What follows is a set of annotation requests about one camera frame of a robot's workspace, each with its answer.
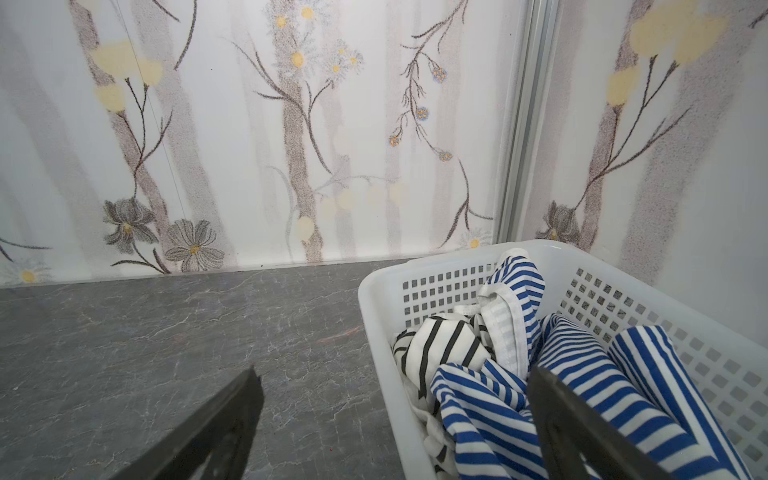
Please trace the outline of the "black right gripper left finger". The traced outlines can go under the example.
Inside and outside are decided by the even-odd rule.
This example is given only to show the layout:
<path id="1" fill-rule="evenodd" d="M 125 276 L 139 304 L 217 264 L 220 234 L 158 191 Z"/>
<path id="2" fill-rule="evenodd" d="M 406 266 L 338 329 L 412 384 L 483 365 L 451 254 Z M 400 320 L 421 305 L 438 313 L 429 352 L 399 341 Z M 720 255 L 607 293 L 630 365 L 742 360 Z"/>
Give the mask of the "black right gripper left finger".
<path id="1" fill-rule="evenodd" d="M 261 378 L 252 367 L 239 373 L 116 479 L 240 479 L 264 405 Z"/>

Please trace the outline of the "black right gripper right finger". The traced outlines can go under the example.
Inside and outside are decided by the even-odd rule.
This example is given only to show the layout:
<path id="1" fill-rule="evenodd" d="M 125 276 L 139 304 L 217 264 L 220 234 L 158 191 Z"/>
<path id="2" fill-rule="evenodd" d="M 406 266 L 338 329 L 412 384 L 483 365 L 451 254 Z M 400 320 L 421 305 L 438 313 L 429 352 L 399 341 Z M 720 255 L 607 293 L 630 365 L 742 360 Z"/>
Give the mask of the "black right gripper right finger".
<path id="1" fill-rule="evenodd" d="M 527 395 L 551 479 L 671 477 L 549 370 L 532 368 Z"/>

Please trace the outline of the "blue white striped tank top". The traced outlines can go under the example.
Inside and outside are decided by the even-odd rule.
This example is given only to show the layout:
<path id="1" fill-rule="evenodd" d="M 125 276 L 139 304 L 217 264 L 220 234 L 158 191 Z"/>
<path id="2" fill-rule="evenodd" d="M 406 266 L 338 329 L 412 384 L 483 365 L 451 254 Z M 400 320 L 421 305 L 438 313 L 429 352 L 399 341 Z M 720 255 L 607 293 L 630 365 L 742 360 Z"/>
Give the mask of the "blue white striped tank top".
<path id="1" fill-rule="evenodd" d="M 478 292 L 494 358 L 475 367 L 446 363 L 435 373 L 431 390 L 454 441 L 461 479 L 547 478 L 528 399 L 531 369 L 538 365 L 558 372 L 570 361 L 604 351 L 569 319 L 538 318 L 545 289 L 526 250 L 505 251 Z"/>

